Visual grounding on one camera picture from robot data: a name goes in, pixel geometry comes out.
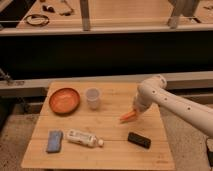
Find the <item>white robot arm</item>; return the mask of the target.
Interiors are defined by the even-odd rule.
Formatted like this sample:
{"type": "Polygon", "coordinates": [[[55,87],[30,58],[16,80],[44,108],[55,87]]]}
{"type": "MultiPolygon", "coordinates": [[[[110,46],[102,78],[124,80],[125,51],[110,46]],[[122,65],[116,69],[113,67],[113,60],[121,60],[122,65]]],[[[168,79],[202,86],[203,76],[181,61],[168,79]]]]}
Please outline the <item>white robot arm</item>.
{"type": "Polygon", "coordinates": [[[145,112],[152,103],[163,106],[204,134],[213,138],[213,109],[165,90],[167,81],[162,75],[143,80],[137,87],[133,108],[145,112]]]}

